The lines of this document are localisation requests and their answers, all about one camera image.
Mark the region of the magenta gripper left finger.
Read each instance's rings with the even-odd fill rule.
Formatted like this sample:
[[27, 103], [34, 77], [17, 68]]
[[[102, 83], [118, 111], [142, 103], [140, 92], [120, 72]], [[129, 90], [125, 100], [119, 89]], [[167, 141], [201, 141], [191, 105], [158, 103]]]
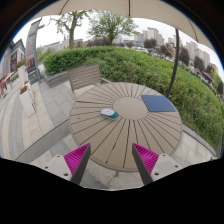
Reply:
[[65, 156], [55, 155], [43, 169], [79, 185], [91, 153], [90, 144], [81, 146]]

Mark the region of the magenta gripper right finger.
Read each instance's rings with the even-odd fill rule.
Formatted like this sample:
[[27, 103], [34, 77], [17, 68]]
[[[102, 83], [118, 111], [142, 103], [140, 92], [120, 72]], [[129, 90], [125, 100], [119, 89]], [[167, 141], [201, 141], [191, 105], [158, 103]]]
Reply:
[[135, 143], [132, 144], [132, 155], [144, 185], [182, 169], [182, 166], [169, 155], [158, 155]]

